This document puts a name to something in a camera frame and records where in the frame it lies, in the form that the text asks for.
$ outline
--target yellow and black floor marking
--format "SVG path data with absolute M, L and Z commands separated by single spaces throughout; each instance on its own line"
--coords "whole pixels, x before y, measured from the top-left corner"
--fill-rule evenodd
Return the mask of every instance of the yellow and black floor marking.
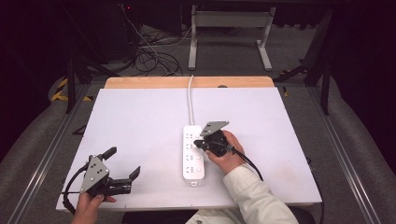
M 61 100 L 61 101 L 68 101 L 69 98 L 67 96 L 62 96 L 62 90 L 64 89 L 64 87 L 67 84 L 67 77 L 64 77 L 64 79 L 62 79 L 61 83 L 58 86 L 58 89 L 56 89 L 55 94 L 53 94 L 51 101 L 56 101 L 56 100 Z M 93 101 L 93 96 L 85 96 L 83 101 Z

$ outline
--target gray floor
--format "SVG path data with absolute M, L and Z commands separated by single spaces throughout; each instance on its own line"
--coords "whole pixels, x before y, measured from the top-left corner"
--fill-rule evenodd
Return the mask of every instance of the gray floor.
M 177 46 L 155 48 L 175 56 L 184 75 L 195 76 L 269 76 L 277 77 L 279 72 L 299 65 L 304 57 L 315 29 L 300 31 L 298 28 L 278 28 L 273 26 L 268 43 L 273 72 L 265 72 L 255 40 L 260 38 L 262 30 L 243 29 L 237 35 L 226 35 L 217 31 L 204 31 L 199 35 L 197 68 L 191 72 L 188 68 L 189 41 Z M 134 69 L 122 72 L 123 76 L 135 74 Z M 163 74 L 157 68 L 150 76 Z M 317 107 L 315 88 L 306 88 L 302 84 L 304 76 L 293 77 L 282 86 L 287 86 L 289 96 L 281 88 L 285 107 L 291 123 L 297 133 L 306 157 L 312 160 L 313 174 L 323 192 L 325 203 L 324 223 L 396 223 L 396 179 L 380 155 L 370 134 L 356 117 L 351 108 L 342 100 L 336 83 L 332 81 L 329 111 L 324 117 Z M 96 77 L 87 95 L 97 94 L 105 81 Z M 54 101 L 38 116 L 21 135 L 6 158 L 0 163 L 0 223 L 7 223 L 26 190 L 35 169 L 40 164 L 51 144 L 53 136 L 63 123 L 67 102 Z M 58 212 L 55 205 L 62 190 L 62 182 L 78 149 L 80 135 L 72 132 L 88 122 L 93 102 L 82 102 L 57 150 L 56 157 L 48 172 L 43 176 L 40 188 L 33 194 L 32 203 L 20 223 L 69 223 L 70 214 Z M 325 120 L 329 120 L 335 130 L 329 132 Z M 343 166 L 337 149 L 340 146 L 346 152 L 354 172 L 358 177 L 369 202 L 360 203 L 361 191 L 356 191 L 357 181 L 350 178 L 350 170 Z M 372 206 L 375 214 L 372 221 L 365 215 L 365 206 Z M 315 217 L 320 218 L 320 205 L 306 207 Z M 98 223 L 120 223 L 123 213 L 101 212 Z

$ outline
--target table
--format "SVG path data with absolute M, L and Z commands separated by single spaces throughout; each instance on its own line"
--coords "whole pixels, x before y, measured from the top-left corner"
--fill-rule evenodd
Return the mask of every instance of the table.
M 223 174 L 208 158 L 201 187 L 192 188 L 183 181 L 180 146 L 182 128 L 189 124 L 186 100 L 189 80 L 189 77 L 110 78 L 96 99 L 65 183 L 89 155 L 116 146 L 118 152 L 105 161 L 110 177 L 125 178 L 138 165 L 141 173 L 132 184 L 131 194 L 115 196 L 118 202 L 104 203 L 102 209 L 126 212 L 235 207 L 222 183 Z M 228 88 L 216 88 L 219 85 Z M 321 202 L 271 78 L 195 77 L 191 100 L 196 124 L 230 121 L 226 130 L 238 137 L 264 180 L 283 202 Z M 82 177 L 75 181 L 71 191 L 79 190 L 81 183 Z M 72 204 L 76 204 L 77 197 L 70 195 Z M 65 210 L 62 197 L 56 208 Z

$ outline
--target power strip socket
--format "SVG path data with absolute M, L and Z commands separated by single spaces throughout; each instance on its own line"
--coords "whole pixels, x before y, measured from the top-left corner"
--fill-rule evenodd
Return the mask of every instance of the power strip socket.
M 205 177 L 204 151 L 194 144 L 203 139 L 201 132 L 199 125 L 183 128 L 183 177 L 192 187 L 199 186 Z

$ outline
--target sleeve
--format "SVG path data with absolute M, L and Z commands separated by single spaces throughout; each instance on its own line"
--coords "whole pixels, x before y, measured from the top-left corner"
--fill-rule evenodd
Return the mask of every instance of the sleeve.
M 223 181 L 247 224 L 298 223 L 289 208 L 247 164 L 233 169 Z

